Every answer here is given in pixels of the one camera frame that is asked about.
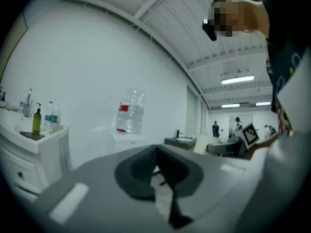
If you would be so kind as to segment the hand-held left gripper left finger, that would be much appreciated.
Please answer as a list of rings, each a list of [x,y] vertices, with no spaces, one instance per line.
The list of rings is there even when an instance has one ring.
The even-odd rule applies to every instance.
[[[169,233],[155,204],[128,196],[117,184],[117,165],[142,147],[86,162],[46,188],[32,216],[49,233]]]

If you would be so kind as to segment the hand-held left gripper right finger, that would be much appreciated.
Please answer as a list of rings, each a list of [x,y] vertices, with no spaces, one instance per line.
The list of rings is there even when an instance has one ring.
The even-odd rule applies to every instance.
[[[169,150],[202,169],[204,176],[191,196],[178,198],[183,216],[192,222],[175,229],[165,222],[156,224],[158,233],[235,233],[238,221],[262,177],[265,150],[251,160],[201,155],[170,145]]]

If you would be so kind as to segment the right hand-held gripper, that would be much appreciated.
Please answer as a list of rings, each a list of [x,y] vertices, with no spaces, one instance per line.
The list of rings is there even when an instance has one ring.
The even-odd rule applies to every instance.
[[[253,123],[249,123],[241,129],[240,138],[244,142],[247,150],[259,141],[259,135]]]

